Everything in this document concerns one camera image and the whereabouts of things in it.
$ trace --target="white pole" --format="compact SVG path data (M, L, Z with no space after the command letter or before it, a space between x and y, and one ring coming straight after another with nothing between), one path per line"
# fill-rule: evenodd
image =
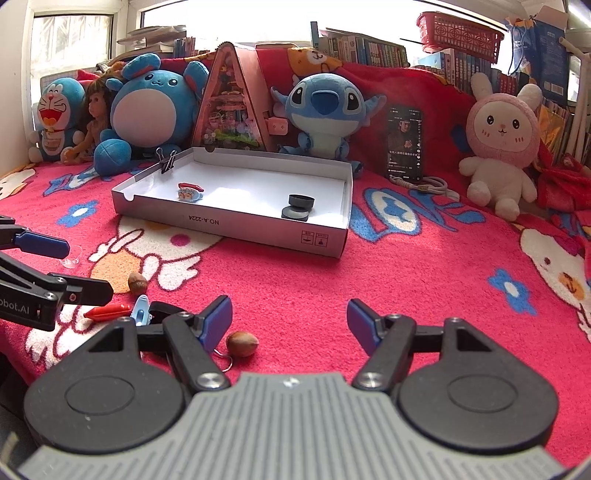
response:
M573 155L575 153L575 147L577 144L577 139L580 135L580 130L583 128L583 137L584 137L584 128L586 125L587 120L587 100L586 100L586 91L587 91L587 71L589 65L589 55L580 51L577 47L575 47L571 42L566 40L564 37L560 37L559 42L561 45L564 46L569 52L573 55L578 57L581 61L581 71L579 75L579 92L577 93L577 106L574 109L574 118L573 118L573 125L570 129L569 134L569 141L566 145L566 153Z

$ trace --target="doll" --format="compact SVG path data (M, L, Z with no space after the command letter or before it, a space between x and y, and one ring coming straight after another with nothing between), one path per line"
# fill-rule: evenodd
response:
M537 198L533 181L523 171L538 155L540 126L534 111L542 91L525 85L517 96L492 93L489 79L475 73L471 79L477 102L466 121L466 137L476 157L460 162L460 173L472 177L467 197L478 206L490 205L509 222L519 216L519 200Z
M65 165L93 161L95 147L100 143L100 133L111 127L109 114L115 93L106 87L106 81L110 78L120 79L120 77L118 69L111 69L86 87L80 122L81 127L86 130L86 136L75 147L64 149Z

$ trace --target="hazelnut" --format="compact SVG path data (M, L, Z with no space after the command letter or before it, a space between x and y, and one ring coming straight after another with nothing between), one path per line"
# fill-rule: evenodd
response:
M258 338L249 332L234 332L226 338L228 355L246 358L258 347Z
M148 290L148 281L137 272L129 274L127 285L129 285L129 291L137 297L145 295Z

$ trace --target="blue flower print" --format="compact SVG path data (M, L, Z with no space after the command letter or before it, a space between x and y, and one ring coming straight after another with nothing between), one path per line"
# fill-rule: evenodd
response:
M497 269L496 274L488 279L488 283L505 294L509 306L516 313L536 314L529 303L530 291L523 283L513 280L502 268Z
M72 228L78 225L82 219L94 215L96 213L96 206L98 200L91 200L88 203L79 203L78 205L72 205L68 209L68 214L61 217L56 223L63 225L66 228Z

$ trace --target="black circular pad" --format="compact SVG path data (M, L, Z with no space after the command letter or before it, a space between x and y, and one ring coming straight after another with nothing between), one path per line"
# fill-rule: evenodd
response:
M544 445L556 418L551 385L525 365L444 358L402 383L398 406L425 436L462 452L501 455Z
M285 207L281 211L281 218L289 218L290 220L299 220L305 222L308 219L309 212L304 208L299 207Z
M84 455L142 445L183 411L183 391L171 375L121 352L65 358L33 383L24 401L39 443Z
M289 204L292 207L303 208L308 212L314 208L314 199L306 195L290 195Z

